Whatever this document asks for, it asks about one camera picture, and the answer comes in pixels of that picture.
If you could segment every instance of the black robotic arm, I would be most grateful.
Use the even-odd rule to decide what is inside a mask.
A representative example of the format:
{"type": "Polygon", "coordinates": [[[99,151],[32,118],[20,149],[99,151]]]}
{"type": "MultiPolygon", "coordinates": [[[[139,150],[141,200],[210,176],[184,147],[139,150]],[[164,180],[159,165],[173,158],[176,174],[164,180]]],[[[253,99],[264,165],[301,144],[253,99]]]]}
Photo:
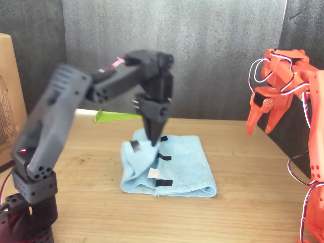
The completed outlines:
{"type": "Polygon", "coordinates": [[[67,65],[56,68],[12,149],[12,176],[19,193],[7,197],[0,207],[0,243],[54,242],[51,225],[57,219],[57,182],[53,168],[84,98],[102,103],[140,85],[145,93],[136,95],[134,107],[143,117],[148,139],[153,146],[157,143],[170,117],[173,56],[139,50],[124,60],[92,75],[67,65]]]}

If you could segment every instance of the white tag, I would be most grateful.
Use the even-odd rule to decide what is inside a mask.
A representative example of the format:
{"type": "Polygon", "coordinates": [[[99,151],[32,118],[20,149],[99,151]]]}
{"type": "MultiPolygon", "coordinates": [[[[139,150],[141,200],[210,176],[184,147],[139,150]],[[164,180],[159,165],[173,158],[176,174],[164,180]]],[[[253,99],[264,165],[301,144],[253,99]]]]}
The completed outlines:
{"type": "Polygon", "coordinates": [[[158,178],[158,169],[150,168],[147,178],[158,178]]]}

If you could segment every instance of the robotic arm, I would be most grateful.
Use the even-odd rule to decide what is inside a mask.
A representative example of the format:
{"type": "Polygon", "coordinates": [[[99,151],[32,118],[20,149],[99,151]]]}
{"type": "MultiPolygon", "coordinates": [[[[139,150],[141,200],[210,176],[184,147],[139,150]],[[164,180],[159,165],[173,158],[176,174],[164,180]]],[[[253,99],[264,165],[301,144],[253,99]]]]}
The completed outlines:
{"type": "Polygon", "coordinates": [[[263,80],[257,80],[257,82],[267,81],[269,86],[256,87],[254,90],[251,85],[251,75],[249,75],[249,85],[253,93],[250,100],[251,111],[247,121],[248,134],[252,134],[261,115],[268,112],[270,112],[270,116],[265,132],[270,133],[289,109],[294,94],[303,102],[305,117],[310,127],[308,140],[312,172],[310,183],[302,182],[292,173],[291,159],[288,162],[288,169],[295,179],[308,186],[299,242],[307,242],[303,240],[304,223],[307,230],[319,242],[324,242],[324,221],[322,220],[324,218],[324,187],[322,187],[324,185],[324,71],[311,66],[309,58],[303,50],[268,49],[265,57],[258,61],[259,63],[265,61],[265,63],[261,71],[263,80]],[[311,122],[306,104],[306,100],[309,98],[312,103],[311,122]]]}
{"type": "Polygon", "coordinates": [[[7,197],[0,207],[0,242],[54,242],[51,225],[57,219],[57,182],[53,168],[84,98],[102,103],[140,85],[145,93],[136,95],[136,111],[143,117],[152,146],[157,143],[170,117],[173,56],[140,50],[128,53],[124,60],[116,68],[92,75],[66,65],[56,68],[12,149],[12,176],[19,193],[7,197]]]}

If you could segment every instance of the cardboard box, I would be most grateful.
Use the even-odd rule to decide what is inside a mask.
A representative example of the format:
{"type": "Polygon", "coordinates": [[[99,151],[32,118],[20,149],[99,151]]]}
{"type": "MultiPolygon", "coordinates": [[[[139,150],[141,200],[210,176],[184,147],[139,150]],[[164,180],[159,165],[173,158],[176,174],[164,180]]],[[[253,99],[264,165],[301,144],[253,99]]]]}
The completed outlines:
{"type": "Polygon", "coordinates": [[[12,40],[0,33],[0,166],[12,160],[10,150],[26,118],[12,40]]]}

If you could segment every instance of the black tape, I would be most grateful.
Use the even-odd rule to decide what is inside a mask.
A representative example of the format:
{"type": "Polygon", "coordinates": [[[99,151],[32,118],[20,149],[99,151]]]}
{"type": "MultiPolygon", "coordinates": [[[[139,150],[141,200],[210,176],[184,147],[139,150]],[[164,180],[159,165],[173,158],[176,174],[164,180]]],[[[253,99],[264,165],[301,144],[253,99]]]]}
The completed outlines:
{"type": "Polygon", "coordinates": [[[160,153],[158,153],[157,154],[157,157],[158,158],[161,158],[161,159],[163,159],[163,160],[171,160],[171,156],[163,156],[162,154],[160,154],[160,153]]]}
{"type": "Polygon", "coordinates": [[[173,180],[161,180],[156,179],[155,180],[155,186],[172,186],[173,180]]]}
{"type": "Polygon", "coordinates": [[[137,140],[130,141],[130,143],[135,153],[140,150],[140,143],[137,140]]]}
{"type": "Polygon", "coordinates": [[[164,141],[167,141],[167,140],[168,140],[168,137],[167,136],[161,137],[161,142],[164,142],[164,141]]]}

